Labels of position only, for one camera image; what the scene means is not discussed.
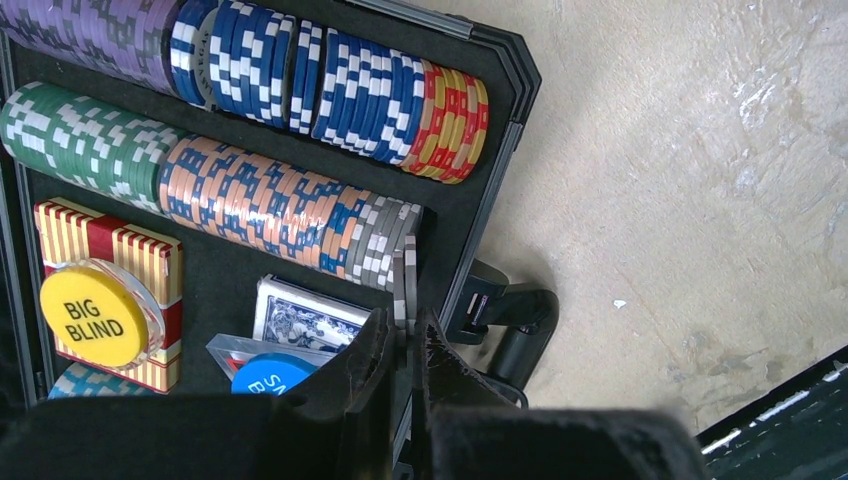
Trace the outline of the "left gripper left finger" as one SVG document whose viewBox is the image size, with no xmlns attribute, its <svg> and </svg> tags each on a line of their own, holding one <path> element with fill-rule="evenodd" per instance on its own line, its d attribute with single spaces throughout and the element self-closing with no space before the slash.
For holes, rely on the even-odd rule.
<svg viewBox="0 0 848 480">
<path fill-rule="evenodd" d="M 5 479 L 388 479 L 396 327 L 373 311 L 342 353 L 280 396 L 76 397 L 1 441 Z"/>
</svg>

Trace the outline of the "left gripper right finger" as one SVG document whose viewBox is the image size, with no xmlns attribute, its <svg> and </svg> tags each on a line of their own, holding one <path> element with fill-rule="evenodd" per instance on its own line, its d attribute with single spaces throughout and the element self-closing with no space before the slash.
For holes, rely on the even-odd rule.
<svg viewBox="0 0 848 480">
<path fill-rule="evenodd" d="M 418 479 L 706 479 L 674 416 L 641 409 L 522 409 L 489 386 L 419 311 L 410 341 L 411 462 Z"/>
</svg>

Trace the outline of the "blue round button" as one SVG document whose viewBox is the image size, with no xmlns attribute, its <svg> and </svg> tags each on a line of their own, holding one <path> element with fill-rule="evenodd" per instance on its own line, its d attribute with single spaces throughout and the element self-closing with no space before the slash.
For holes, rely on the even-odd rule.
<svg viewBox="0 0 848 480">
<path fill-rule="evenodd" d="M 231 382 L 231 392 L 281 396 L 317 369 L 317 366 L 289 354 L 257 355 L 236 372 Z"/>
</svg>

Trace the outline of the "blue playing card deck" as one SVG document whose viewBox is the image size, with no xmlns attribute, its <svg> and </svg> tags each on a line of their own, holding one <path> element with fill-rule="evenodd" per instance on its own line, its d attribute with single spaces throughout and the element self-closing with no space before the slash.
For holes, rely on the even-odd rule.
<svg viewBox="0 0 848 480">
<path fill-rule="evenodd" d="M 268 274 L 257 283 L 252 338 L 338 353 L 350 345 L 370 311 Z"/>
</svg>

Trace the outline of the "yellow round button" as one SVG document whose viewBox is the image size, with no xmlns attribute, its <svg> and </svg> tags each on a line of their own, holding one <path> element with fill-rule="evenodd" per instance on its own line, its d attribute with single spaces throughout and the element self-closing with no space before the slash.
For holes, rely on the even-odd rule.
<svg viewBox="0 0 848 480">
<path fill-rule="evenodd" d="M 85 360 L 124 367 L 147 348 L 142 309 L 113 275 L 87 266 L 57 270 L 43 282 L 39 301 L 52 332 Z"/>
</svg>

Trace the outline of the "black poker case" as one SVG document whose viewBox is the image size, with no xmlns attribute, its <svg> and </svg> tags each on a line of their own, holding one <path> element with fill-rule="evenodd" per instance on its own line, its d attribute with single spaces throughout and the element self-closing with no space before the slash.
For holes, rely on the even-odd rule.
<svg viewBox="0 0 848 480">
<path fill-rule="evenodd" d="M 215 337 L 339 351 L 409 236 L 448 321 L 541 84 L 520 34 L 401 1 L 3 2 L 33 373 L 221 392 Z"/>
</svg>

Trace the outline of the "red playing card deck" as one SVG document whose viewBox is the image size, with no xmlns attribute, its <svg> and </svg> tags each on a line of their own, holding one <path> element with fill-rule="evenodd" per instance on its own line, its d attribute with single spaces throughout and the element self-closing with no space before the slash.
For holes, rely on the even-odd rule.
<svg viewBox="0 0 848 480">
<path fill-rule="evenodd" d="M 142 309 L 149 328 L 147 348 L 136 362 L 124 367 L 85 360 L 52 332 L 56 353 L 157 393 L 170 392 L 180 378 L 182 244 L 61 197 L 39 202 L 33 211 L 45 274 L 87 266 L 115 276 Z"/>
</svg>

